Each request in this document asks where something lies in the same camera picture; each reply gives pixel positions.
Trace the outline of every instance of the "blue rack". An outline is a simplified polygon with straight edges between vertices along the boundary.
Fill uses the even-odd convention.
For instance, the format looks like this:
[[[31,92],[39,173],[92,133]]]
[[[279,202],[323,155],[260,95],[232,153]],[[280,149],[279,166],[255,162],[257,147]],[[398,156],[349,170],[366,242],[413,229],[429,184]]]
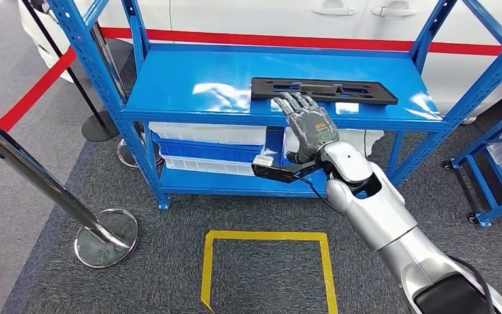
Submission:
[[[484,135],[479,137],[470,147],[465,149],[461,154],[452,159],[453,168],[460,168],[461,164],[467,162],[469,167],[472,169],[473,175],[477,180],[482,193],[486,197],[488,204],[490,205],[490,210],[484,213],[473,213],[471,215],[471,222],[477,222],[483,227],[491,226],[491,221],[502,217],[502,204],[498,204],[495,200],[494,194],[492,193],[486,179],[480,172],[478,168],[475,157],[477,154],[484,155],[492,169],[495,171],[499,182],[502,185],[502,170],[499,165],[496,164],[490,153],[488,152],[488,146],[494,143],[502,142],[502,120],[489,129]]]
[[[393,130],[397,137],[386,169],[399,185],[482,100],[502,82],[502,53],[442,118],[420,77],[428,46],[456,0],[440,0],[409,52],[301,49],[278,47],[150,44],[136,0],[123,0],[132,32],[137,80],[128,101],[119,96],[106,62],[90,29],[107,0],[96,0],[81,15],[74,0],[49,0],[104,106],[126,140],[159,208],[168,208],[168,193],[236,194],[314,197],[302,182],[276,183],[240,177],[163,168],[158,175],[153,149],[144,147],[133,123],[143,122],[146,143],[152,143],[148,123],[186,122],[269,126],[276,137],[285,127],[282,113],[269,100],[251,100],[252,77],[362,80],[381,82],[397,98],[397,105],[321,103],[339,128]],[[463,0],[502,44],[502,26],[476,0]],[[405,131],[429,132],[426,139],[398,167]],[[326,178],[309,179],[324,193]]]

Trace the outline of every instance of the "chrome stanchion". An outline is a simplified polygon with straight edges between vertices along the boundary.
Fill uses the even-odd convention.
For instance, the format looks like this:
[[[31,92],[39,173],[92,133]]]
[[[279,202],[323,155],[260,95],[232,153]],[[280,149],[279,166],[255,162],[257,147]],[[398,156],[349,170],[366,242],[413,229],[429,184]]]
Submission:
[[[99,27],[99,23],[95,23],[93,25],[92,29],[90,30],[90,33],[92,34],[93,41],[95,41],[97,48],[99,49],[99,53],[102,57],[102,59],[105,61],[107,65],[107,70],[109,71],[109,75],[112,78],[112,81],[114,82],[114,85],[116,87],[116,90],[118,91],[118,95],[120,95],[120,99],[125,103],[127,100],[127,93],[126,89],[124,88],[124,84],[122,83],[122,80],[120,79],[120,74],[118,72],[118,68],[116,67],[116,64],[114,62],[114,59],[112,58],[112,54],[110,53],[110,48],[107,44],[107,41],[105,40],[101,28]],[[141,125],[136,124],[136,130],[138,130],[138,134],[140,134],[140,138],[142,143],[144,143],[143,136],[141,136],[141,133],[143,132],[143,128]],[[155,150],[155,160],[156,164],[159,165],[163,159],[159,155],[159,150],[155,144],[153,144],[154,150]],[[132,169],[138,169],[139,166],[135,162],[134,157],[132,156],[131,152],[129,151],[128,147],[126,146],[126,141],[122,139],[119,143],[118,146],[116,147],[116,153],[118,155],[118,159],[120,160],[121,163],[124,165],[132,168]]]
[[[1,128],[0,158],[82,225],[74,251],[83,264],[105,268],[135,249],[139,225],[132,214],[124,209],[105,209],[94,215]]]
[[[53,51],[55,52],[57,57],[59,58],[62,57],[62,52],[55,43],[55,40],[53,40],[53,37],[51,37],[51,34],[49,34],[47,29],[41,22],[39,16],[37,16],[37,13],[32,7],[32,3],[30,3],[28,0],[22,0],[22,3],[26,7],[28,13],[33,18],[34,22],[39,27],[39,30],[41,30],[43,36],[45,36],[45,39],[47,39],[47,41],[49,42],[51,48],[53,48]],[[116,129],[116,126],[114,125],[114,122],[112,121],[112,118],[110,117],[109,113],[106,111],[98,112],[95,106],[93,105],[93,102],[91,101],[90,97],[84,90],[84,87],[74,74],[74,71],[70,67],[66,68],[66,71],[72,78],[74,85],[76,85],[76,87],[80,91],[80,94],[82,94],[82,97],[86,100],[88,107],[93,113],[93,115],[89,117],[82,125],[82,135],[88,141],[92,142],[107,141],[109,139],[112,139],[113,137],[116,137],[118,135],[118,130]]]

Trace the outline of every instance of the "robot finger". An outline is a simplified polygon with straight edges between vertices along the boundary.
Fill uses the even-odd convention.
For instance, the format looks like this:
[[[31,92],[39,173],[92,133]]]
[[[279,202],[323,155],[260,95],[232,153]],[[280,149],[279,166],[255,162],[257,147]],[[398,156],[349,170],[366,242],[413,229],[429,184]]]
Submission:
[[[313,98],[311,98],[309,95],[303,95],[303,98],[305,98],[308,101],[309,106],[318,107],[318,104],[316,103],[316,101]]]
[[[292,95],[294,96],[294,98],[297,99],[297,101],[299,102],[299,104],[302,107],[308,107],[308,106],[310,106],[309,102],[305,98],[303,98],[303,95],[301,95],[300,92],[292,93]]]
[[[289,116],[293,113],[293,109],[288,105],[288,102],[285,99],[280,97],[274,97],[272,100],[282,109],[284,116]]]
[[[286,98],[288,103],[290,103],[290,106],[292,106],[292,108],[295,111],[298,110],[299,108],[301,108],[300,104],[297,102],[297,100],[295,100],[295,98],[293,98],[293,96],[290,93],[280,92],[280,95],[282,95],[282,96],[284,96],[284,98]]]

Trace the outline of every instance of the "blue shelf board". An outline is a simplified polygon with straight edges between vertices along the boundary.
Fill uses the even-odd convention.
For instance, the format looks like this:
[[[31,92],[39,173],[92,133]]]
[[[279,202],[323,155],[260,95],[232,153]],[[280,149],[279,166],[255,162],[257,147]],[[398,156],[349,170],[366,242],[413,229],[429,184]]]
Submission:
[[[492,158],[492,155],[490,155],[490,153],[488,152],[488,149],[485,149],[484,152],[486,153],[486,157],[488,159],[488,162],[490,163],[490,165],[494,169],[494,172],[497,175],[497,178],[499,179],[499,182],[501,183],[501,186],[502,186],[502,170],[501,170],[501,167],[495,163],[494,159]]]
[[[397,105],[320,103],[340,128],[445,127],[406,52],[152,44],[124,108],[131,120],[286,126],[270,99],[250,99],[252,77],[381,82]]]
[[[325,195],[326,175],[321,170],[306,176],[313,182],[321,195]],[[168,169],[163,167],[161,174],[162,192],[174,194],[214,194],[241,196],[280,196],[315,198],[310,187],[301,182],[282,183],[246,175],[226,175]]]

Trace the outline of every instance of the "red barrier rope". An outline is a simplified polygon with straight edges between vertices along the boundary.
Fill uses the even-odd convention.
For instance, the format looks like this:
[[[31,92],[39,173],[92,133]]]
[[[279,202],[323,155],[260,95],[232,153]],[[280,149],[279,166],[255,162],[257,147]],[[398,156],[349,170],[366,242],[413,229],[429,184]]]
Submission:
[[[34,86],[22,97],[5,115],[0,118],[0,127],[9,131],[23,115],[33,106],[33,104],[57,81],[62,72],[66,70],[76,58],[74,50],[70,47],[68,51],[47,71]]]
[[[129,28],[102,27],[103,36],[109,38],[131,38]],[[379,39],[340,39],[318,37],[294,37],[274,35],[249,35],[229,33],[205,33],[200,31],[168,31],[147,29],[149,39],[157,41],[183,41],[210,44],[246,44],[252,46],[283,46],[300,48],[333,48],[356,50],[408,51],[412,41],[386,41]],[[470,54],[497,56],[501,46],[490,44],[432,43],[428,50],[442,54]]]

